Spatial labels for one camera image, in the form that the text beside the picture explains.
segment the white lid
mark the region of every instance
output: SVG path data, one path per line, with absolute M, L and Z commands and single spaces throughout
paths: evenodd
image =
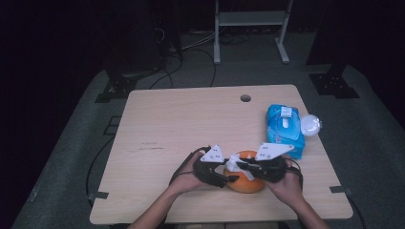
M 312 136 L 319 133 L 322 128 L 322 122 L 315 115 L 308 114 L 301 118 L 301 133 L 306 136 Z

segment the wet wipes package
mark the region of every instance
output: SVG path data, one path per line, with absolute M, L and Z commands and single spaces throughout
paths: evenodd
M 270 143 L 291 144 L 294 150 L 288 152 L 294 159 L 300 159 L 305 147 L 301 132 L 298 110 L 280 104 L 272 104 L 266 114 L 267 139 Z

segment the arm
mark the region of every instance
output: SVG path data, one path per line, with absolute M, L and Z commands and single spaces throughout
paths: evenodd
M 307 228 L 329 228 L 329 226 L 304 199 L 297 175 L 287 172 L 285 177 L 279 182 L 267 182 L 266 185 L 278 199 L 289 206 L 297 214 L 298 218 Z
M 156 228 L 167 216 L 167 213 L 178 196 L 206 185 L 190 173 L 193 171 L 194 161 L 200 155 L 201 153 L 193 156 L 169 187 L 163 191 L 155 202 L 153 202 L 152 205 L 128 227 L 128 229 Z

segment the orange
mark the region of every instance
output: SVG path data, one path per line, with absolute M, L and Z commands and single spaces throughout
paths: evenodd
M 255 151 L 241 151 L 238 153 L 239 158 L 249 158 L 255 157 Z M 254 178 L 253 180 L 249 180 L 246 175 L 242 172 L 230 172 L 229 170 L 224 168 L 224 176 L 239 176 L 239 178 L 235 182 L 228 182 L 227 185 L 240 193 L 256 193 L 262 190 L 265 187 L 265 183 L 258 179 Z

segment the wooden table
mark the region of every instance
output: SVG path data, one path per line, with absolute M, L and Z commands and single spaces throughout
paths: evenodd
M 249 102 L 241 100 L 250 96 Z M 293 85 L 133 91 L 117 131 L 90 221 L 130 223 L 167 187 L 170 177 L 195 149 L 219 144 L 225 157 L 257 150 L 266 141 L 266 111 L 273 104 L 308 111 Z M 323 219 L 347 219 L 352 208 L 318 135 L 306 138 L 304 196 Z M 268 190 L 240 194 L 228 187 L 203 187 L 183 194 L 167 221 L 237 222 L 297 219 Z

